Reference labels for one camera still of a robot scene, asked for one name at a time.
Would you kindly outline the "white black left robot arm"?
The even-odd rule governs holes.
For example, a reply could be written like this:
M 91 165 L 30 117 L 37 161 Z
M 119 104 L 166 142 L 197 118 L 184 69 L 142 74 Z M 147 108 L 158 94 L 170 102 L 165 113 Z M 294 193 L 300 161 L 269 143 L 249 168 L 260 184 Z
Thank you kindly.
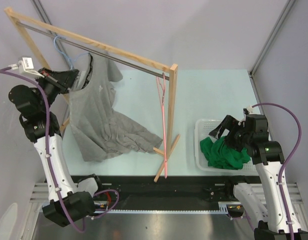
M 101 199 L 105 193 L 95 174 L 82 178 L 78 183 L 72 180 L 63 154 L 59 122 L 50 110 L 59 94 L 67 94 L 71 90 L 79 70 L 42 68 L 12 75 L 34 84 L 34 87 L 13 87 L 8 98 L 20 112 L 20 124 L 43 165 L 48 185 L 48 205 L 42 208 L 43 214 L 60 227 L 66 227 L 93 214 L 96 210 L 94 200 Z

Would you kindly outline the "wooden clothes rack frame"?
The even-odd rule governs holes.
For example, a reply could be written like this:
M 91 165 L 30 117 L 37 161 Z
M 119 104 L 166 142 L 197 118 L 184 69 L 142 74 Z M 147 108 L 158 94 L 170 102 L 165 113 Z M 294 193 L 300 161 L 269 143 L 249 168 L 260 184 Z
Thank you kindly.
M 44 30 L 47 30 L 52 33 L 58 34 L 60 36 L 73 39 L 77 41 L 77 43 L 68 42 L 69 45 L 73 45 L 76 48 L 85 49 L 90 53 L 97 54 L 101 57 L 111 59 L 120 64 L 153 75 L 157 78 L 161 78 L 165 82 L 169 81 L 168 94 L 167 94 L 168 95 L 167 115 L 165 115 L 164 104 L 161 103 L 162 117 L 164 120 L 167 121 L 163 123 L 164 161 L 162 162 L 156 176 L 154 177 L 154 182 L 155 183 L 158 182 L 159 178 L 162 176 L 161 175 L 162 173 L 164 173 L 164 177 L 166 178 L 168 159 L 170 158 L 175 146 L 177 145 L 180 139 L 180 135 L 178 134 L 174 139 L 174 141 L 172 141 L 177 79 L 178 79 L 178 65 L 174 63 L 172 66 L 168 66 L 163 63 L 159 63 L 157 61 L 148 59 L 146 57 L 128 52 L 126 50 L 42 22 L 32 17 L 23 15 L 19 12 L 15 12 L 11 7 L 6 7 L 4 9 L 4 12 L 12 22 L 14 27 L 17 29 L 18 33 L 24 39 L 24 41 L 26 42 L 27 46 L 30 48 L 34 56 L 38 59 L 42 67 L 50 68 L 48 62 L 46 61 L 43 54 L 37 47 L 36 43 L 27 32 L 28 29 L 42 35 L 46 35 L 47 33 Z

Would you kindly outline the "steel hanging rod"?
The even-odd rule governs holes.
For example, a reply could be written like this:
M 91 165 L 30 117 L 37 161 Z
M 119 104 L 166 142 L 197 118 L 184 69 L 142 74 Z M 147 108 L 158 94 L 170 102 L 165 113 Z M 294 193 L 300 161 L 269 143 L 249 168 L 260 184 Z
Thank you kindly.
M 27 24 L 24 24 L 24 23 L 21 23 L 21 22 L 17 23 L 17 25 L 18 25 L 19 27 L 24 27 L 24 28 L 26 28 L 26 29 L 28 29 L 28 30 L 34 31 L 34 32 L 36 32 L 36 33 L 39 33 L 39 34 L 41 34 L 41 35 L 47 36 L 47 37 L 52 38 L 52 39 L 57 35 L 56 33 L 52 33 L 50 30 L 48 30 L 48 31 L 43 31 L 43 30 L 40 30 L 40 29 L 38 29 L 38 28 L 36 28 L 36 27 L 32 27 L 32 26 L 30 26 L 30 25 L 27 25 Z M 102 53 L 102 52 L 97 51 L 97 50 L 94 50 L 94 49 L 92 49 L 92 48 L 83 46 L 83 45 L 81 45 L 81 44 L 75 43 L 75 42 L 70 41 L 70 40 L 67 40 L 66 38 L 65 38 L 65 40 L 60 40 L 60 41 L 66 43 L 66 44 L 68 44 L 68 45 L 71 45 L 71 46 L 73 46 L 73 47 L 79 48 L 79 49 L 81 49 L 81 50 L 85 50 L 85 51 L 87 51 L 87 52 L 89 52 L 89 53 L 93 53 L 93 54 L 95 54 L 95 55 L 98 55 L 98 56 L 104 57 L 104 58 L 106 58 L 106 59 L 112 60 L 112 61 L 114 61 L 114 62 L 116 62 L 116 63 L 119 63 L 119 64 L 122 64 L 122 65 L 124 65 L 124 66 L 128 66 L 128 67 L 133 68 L 133 69 L 135 69 L 135 70 L 139 70 L 139 71 L 141 71 L 141 72 L 150 74 L 150 75 L 152 75 L 152 76 L 160 77 L 160 78 L 163 76 L 163 73 L 159 73 L 159 72 L 156 72 L 156 71 L 153 71 L 153 70 L 149 70 L 149 69 L 147 69 L 147 68 L 145 68 L 145 67 L 142 67 L 142 66 L 133 64 L 133 63 L 131 63 L 131 62 L 128 62 L 128 61 L 119 59 L 119 58 L 117 58 L 117 57 L 111 56 L 111 55 L 109 55 L 109 54 Z M 170 80 L 170 77 L 167 76 L 166 74 L 165 74 L 165 78 L 166 78 L 167 81 Z

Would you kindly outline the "grey adidas t shirt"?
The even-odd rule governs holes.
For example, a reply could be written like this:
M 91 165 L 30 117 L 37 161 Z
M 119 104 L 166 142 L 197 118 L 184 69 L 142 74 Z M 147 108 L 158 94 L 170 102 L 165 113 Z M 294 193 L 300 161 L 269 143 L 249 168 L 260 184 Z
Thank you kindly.
M 85 162 L 102 162 L 130 151 L 150 153 L 163 139 L 113 109 L 114 83 L 123 79 L 116 64 L 89 53 L 86 69 L 69 94 L 71 132 Z

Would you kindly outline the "green t shirt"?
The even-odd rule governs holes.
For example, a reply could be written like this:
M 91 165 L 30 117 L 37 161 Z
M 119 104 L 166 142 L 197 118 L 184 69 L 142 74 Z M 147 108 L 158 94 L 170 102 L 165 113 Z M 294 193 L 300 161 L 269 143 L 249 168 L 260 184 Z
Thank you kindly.
M 207 160 L 209 167 L 225 170 L 242 170 L 251 157 L 244 148 L 238 152 L 225 144 L 225 137 L 212 141 L 210 137 L 199 142 L 200 151 Z

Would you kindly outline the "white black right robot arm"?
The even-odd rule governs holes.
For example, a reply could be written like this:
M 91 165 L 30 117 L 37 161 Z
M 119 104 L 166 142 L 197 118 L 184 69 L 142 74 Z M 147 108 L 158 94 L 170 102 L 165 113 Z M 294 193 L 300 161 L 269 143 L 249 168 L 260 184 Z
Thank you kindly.
M 285 161 L 281 145 L 269 139 L 268 120 L 262 114 L 247 114 L 244 120 L 227 115 L 209 132 L 220 139 L 224 131 L 226 146 L 240 152 L 247 150 L 259 175 L 265 203 L 246 182 L 231 183 L 224 188 L 225 196 L 239 202 L 254 226 L 256 240 L 308 240 L 308 231 L 303 230 L 294 212 L 284 170 Z

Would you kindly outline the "blue wire hanger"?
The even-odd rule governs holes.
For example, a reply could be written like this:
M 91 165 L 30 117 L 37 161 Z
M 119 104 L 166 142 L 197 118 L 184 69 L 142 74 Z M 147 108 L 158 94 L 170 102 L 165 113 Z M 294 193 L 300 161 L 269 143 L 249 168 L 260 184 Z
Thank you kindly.
M 56 35 L 56 36 L 53 38 L 53 45 L 54 45 L 54 48 L 55 48 L 55 50 L 56 50 L 59 54 L 61 54 L 61 55 L 64 57 L 66 63 L 67 63 L 68 66 L 69 66 L 69 69 L 70 69 L 70 70 L 73 70 L 73 69 L 74 69 L 74 63 L 75 63 L 80 57 L 85 56 L 85 55 L 88 55 L 89 53 L 88 53 L 88 52 L 84 52 L 84 53 L 81 53 L 81 54 L 77 55 L 77 56 L 74 57 L 74 58 L 71 58 L 71 57 L 66 53 L 65 50 L 61 50 L 61 48 L 60 48 L 60 46 L 61 46 L 60 40 L 65 40 L 65 38 L 64 38 L 64 37 L 61 37 L 61 36 L 59 36 L 59 35 Z

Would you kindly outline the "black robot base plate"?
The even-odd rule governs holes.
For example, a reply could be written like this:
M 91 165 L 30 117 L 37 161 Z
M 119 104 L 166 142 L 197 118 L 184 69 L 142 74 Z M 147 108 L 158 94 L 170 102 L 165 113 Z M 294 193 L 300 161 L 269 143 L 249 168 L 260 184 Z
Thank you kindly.
M 258 176 L 100 176 L 111 194 L 115 210 L 218 210 L 220 202 L 233 202 L 235 183 L 259 184 Z

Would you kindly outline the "white perforated plastic basket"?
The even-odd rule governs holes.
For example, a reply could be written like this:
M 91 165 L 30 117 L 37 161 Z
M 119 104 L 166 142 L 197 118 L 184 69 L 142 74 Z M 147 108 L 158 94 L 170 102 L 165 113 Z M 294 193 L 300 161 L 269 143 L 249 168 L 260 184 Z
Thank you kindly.
M 221 120 L 208 120 L 208 119 L 199 119 L 195 123 L 194 128 L 194 157 L 196 166 L 207 173 L 216 175 L 216 173 L 223 176 L 257 176 L 256 166 L 253 165 L 252 161 L 245 163 L 243 168 L 240 170 L 232 169 L 220 169 L 208 166 L 208 160 L 205 158 L 200 148 L 200 141 L 209 137 L 209 133 L 214 130 Z

